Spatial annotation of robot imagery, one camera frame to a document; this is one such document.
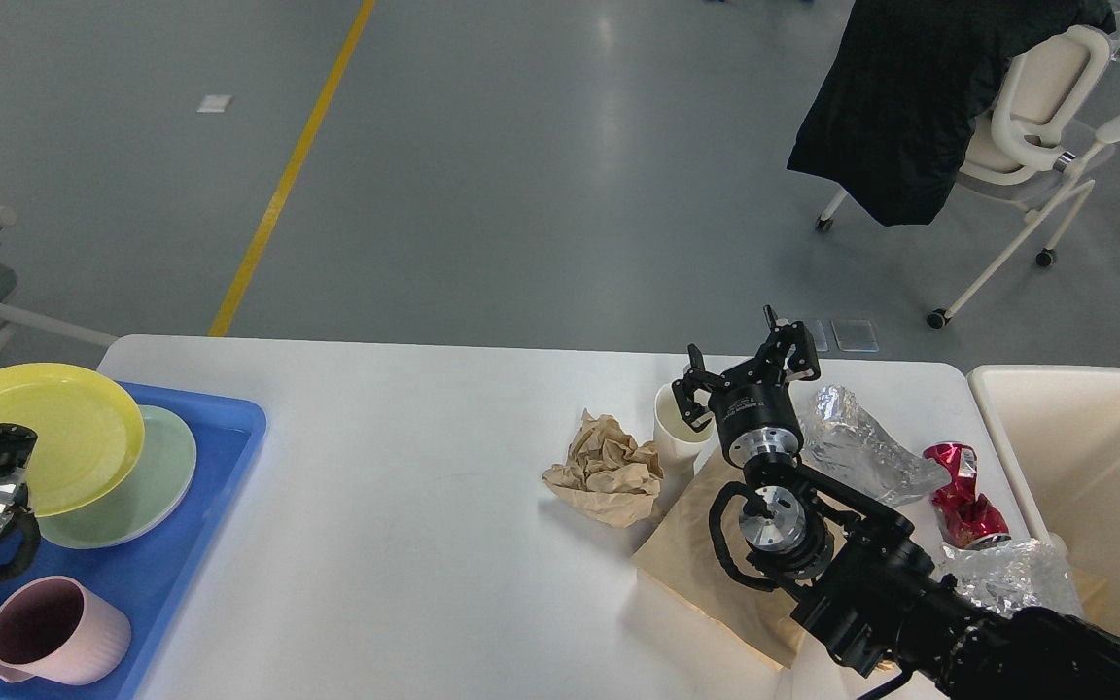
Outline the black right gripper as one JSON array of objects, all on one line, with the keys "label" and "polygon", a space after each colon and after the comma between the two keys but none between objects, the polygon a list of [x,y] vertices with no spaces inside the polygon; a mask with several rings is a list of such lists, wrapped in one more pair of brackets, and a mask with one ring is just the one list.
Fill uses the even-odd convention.
[{"label": "black right gripper", "polygon": [[813,333],[804,321],[788,321],[764,306],[768,335],[752,362],[741,362],[720,374],[707,371],[704,355],[687,345],[688,364],[671,390],[679,416],[693,433],[712,422],[711,409],[698,393],[712,393],[712,413],[724,460],[744,466],[759,455],[783,455],[795,460],[803,447],[788,384],[822,376]]}]

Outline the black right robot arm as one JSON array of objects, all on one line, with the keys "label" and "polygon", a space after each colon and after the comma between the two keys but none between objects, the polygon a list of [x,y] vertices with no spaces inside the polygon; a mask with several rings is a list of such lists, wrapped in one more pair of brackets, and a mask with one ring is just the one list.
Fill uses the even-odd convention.
[{"label": "black right robot arm", "polygon": [[788,386],[821,377],[814,340],[804,323],[783,323],[769,307],[764,315],[769,332],[749,360],[713,373],[689,345],[671,385],[689,429],[715,427],[741,472],[707,515],[725,573],[786,592],[791,619],[837,665],[868,676],[893,661],[898,675],[871,699],[916,675],[951,699],[1120,699],[1120,637],[1054,609],[977,608],[954,577],[933,579],[932,558],[897,510],[804,464]]}]

